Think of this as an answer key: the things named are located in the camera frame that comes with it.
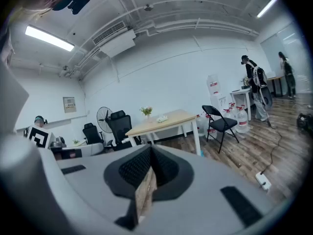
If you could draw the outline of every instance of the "black folding chair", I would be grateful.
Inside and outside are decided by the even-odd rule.
[[[234,132],[232,131],[232,127],[236,126],[237,125],[237,121],[236,120],[233,120],[231,118],[226,118],[226,117],[223,117],[222,114],[216,109],[214,108],[213,106],[210,106],[210,105],[202,105],[202,109],[210,116],[210,120],[209,120],[209,129],[207,131],[207,138],[206,138],[206,141],[208,141],[209,139],[209,135],[214,138],[217,142],[219,142],[215,137],[213,137],[211,134],[209,134],[210,132],[210,127],[212,127],[213,129],[219,131],[219,132],[223,132],[223,136],[222,136],[222,141],[219,142],[221,144],[220,146],[220,149],[219,149],[219,153],[221,152],[221,147],[222,147],[222,144],[223,144],[223,140],[224,140],[224,135],[225,135],[225,131],[228,131],[230,130],[231,135],[232,137],[234,137],[237,142],[239,143],[236,135],[234,134]],[[214,116],[219,116],[221,117],[220,119],[218,120],[214,120],[211,115],[214,115]]]

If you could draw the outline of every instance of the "jeans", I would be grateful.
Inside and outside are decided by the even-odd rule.
[[[294,76],[292,74],[285,75],[285,79],[286,79],[286,82],[287,82],[288,96],[291,96],[291,90],[292,90],[292,94],[295,95],[295,80],[294,80]]]
[[[256,118],[257,119],[267,119],[268,116],[266,114],[266,111],[263,107],[263,104],[262,104],[262,98],[261,98],[261,95],[260,93],[253,93],[253,100],[254,100],[254,103],[255,103],[255,106],[256,106]]]

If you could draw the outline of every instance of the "office chair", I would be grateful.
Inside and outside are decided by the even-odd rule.
[[[123,115],[123,113],[124,111],[120,111],[120,112],[111,114],[109,126],[114,135],[116,146],[113,146],[112,144],[113,140],[110,140],[108,142],[108,145],[110,145],[114,151],[130,148],[132,146],[132,144],[129,141],[122,142],[125,138],[127,138],[125,133],[127,133],[129,130],[132,129],[131,116]],[[134,137],[134,139],[135,139],[136,144],[138,145],[141,144],[140,136],[138,136],[138,138]]]
[[[102,131],[100,131],[101,138],[99,137],[97,127],[94,126],[92,123],[88,123],[84,125],[83,133],[86,136],[87,144],[93,143],[103,143],[103,136]]]
[[[236,120],[233,120],[231,118],[223,117],[222,114],[216,108],[214,108],[213,106],[210,106],[210,105],[202,105],[202,109],[210,116],[209,129],[208,129],[208,132],[207,132],[206,141],[208,141],[208,139],[209,139],[210,127],[212,127],[213,129],[215,129],[215,130],[217,130],[219,132],[223,132],[223,136],[222,136],[222,141],[221,142],[219,142],[215,137],[210,135],[212,138],[214,138],[217,142],[219,142],[221,144],[220,149],[219,149],[219,153],[221,152],[221,147],[222,147],[222,144],[223,144],[225,131],[230,130],[233,135],[231,135],[229,133],[227,133],[227,134],[229,134],[232,137],[234,137],[237,140],[237,142],[239,143],[236,135],[234,134],[234,132],[231,129],[232,127],[237,125],[237,121]],[[211,117],[211,115],[219,116],[221,118],[218,119],[218,120],[214,120]]]

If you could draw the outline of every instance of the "ceiling light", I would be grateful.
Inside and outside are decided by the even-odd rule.
[[[46,33],[42,30],[36,29],[32,26],[27,26],[25,34],[27,36],[31,36],[31,37],[43,40],[47,43],[50,43],[52,45],[66,49],[68,51],[72,51],[72,49],[74,48],[74,45],[72,45],[72,44],[70,44],[70,43],[68,43],[62,39],[59,39],[55,36],[52,36],[51,34]]]
[[[295,33],[291,34],[291,35],[288,36],[288,37],[285,37],[283,40],[286,40],[286,39],[288,39],[289,37],[292,37],[294,34],[295,34]]]
[[[265,12],[268,11],[269,8],[272,7],[272,5],[276,2],[277,0],[271,0],[269,1],[269,3],[260,11],[260,13],[257,15],[257,18],[260,18],[261,16],[263,16],[263,14]]]

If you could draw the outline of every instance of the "power strip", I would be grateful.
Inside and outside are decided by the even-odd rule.
[[[255,175],[255,177],[259,184],[262,186],[263,190],[268,191],[269,188],[271,187],[271,183],[268,180],[268,178],[264,175],[264,173],[261,174],[261,172],[259,172]]]

